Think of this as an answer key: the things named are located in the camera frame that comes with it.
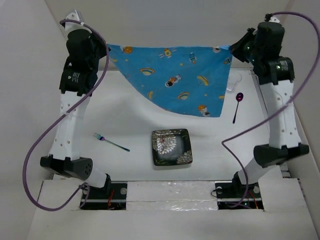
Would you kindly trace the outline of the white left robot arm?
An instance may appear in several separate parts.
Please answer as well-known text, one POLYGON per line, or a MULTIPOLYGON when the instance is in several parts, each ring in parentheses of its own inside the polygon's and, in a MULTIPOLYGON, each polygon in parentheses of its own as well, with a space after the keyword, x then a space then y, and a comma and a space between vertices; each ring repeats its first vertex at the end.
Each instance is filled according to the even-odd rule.
POLYGON ((80 156, 81 132, 91 90, 98 79, 99 60, 106 55, 105 45, 86 29, 67 35, 66 59, 59 84, 60 114, 54 142, 41 167, 67 178, 76 178, 94 188, 100 198, 111 194, 110 177, 94 166, 93 160, 80 156))

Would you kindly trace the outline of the black floral square plate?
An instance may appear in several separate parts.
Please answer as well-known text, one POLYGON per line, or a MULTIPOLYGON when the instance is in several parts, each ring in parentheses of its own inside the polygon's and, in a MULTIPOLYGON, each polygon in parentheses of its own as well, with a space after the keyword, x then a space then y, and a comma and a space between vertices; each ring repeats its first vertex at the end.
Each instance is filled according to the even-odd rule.
POLYGON ((193 162, 190 135, 185 128, 155 130, 151 144, 155 166, 182 166, 193 162))

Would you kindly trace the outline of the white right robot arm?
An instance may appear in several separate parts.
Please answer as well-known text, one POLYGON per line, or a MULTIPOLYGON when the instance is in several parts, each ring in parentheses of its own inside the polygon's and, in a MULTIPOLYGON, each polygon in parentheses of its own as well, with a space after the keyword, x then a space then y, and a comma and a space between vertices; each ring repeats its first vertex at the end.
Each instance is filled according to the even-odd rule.
POLYGON ((310 151, 301 141, 290 102, 295 73, 292 60, 280 56, 284 34, 280 23, 261 22, 229 48, 236 59, 253 65, 270 119, 268 143, 256 145, 252 160, 233 176, 231 191, 237 197, 247 194, 274 166, 310 151))

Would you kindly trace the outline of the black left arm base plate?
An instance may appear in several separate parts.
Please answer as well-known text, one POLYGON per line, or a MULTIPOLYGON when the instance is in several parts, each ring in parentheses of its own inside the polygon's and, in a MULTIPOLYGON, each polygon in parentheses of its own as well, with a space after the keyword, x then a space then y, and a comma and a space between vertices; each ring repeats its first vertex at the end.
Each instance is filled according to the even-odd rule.
POLYGON ((91 187, 88 198, 83 191, 80 200, 81 210, 120 211, 127 208, 128 182, 112 181, 107 190, 91 187))

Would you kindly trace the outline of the blue patterned cloth napkin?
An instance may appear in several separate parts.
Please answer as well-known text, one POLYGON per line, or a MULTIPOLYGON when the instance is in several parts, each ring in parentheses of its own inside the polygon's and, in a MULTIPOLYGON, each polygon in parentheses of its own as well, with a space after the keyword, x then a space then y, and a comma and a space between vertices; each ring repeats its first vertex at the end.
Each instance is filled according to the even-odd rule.
POLYGON ((119 72, 153 104, 181 115, 221 116, 233 58, 229 46, 108 47, 119 72))

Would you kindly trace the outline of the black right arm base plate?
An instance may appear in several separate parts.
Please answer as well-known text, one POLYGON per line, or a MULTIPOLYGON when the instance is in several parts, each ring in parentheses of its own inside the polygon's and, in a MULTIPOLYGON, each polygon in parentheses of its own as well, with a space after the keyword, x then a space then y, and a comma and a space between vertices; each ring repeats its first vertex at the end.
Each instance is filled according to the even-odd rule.
POLYGON ((263 210, 263 201, 258 183, 250 184, 243 198, 246 186, 235 189, 231 181, 215 181, 211 196, 217 201, 219 210, 257 209, 263 210))

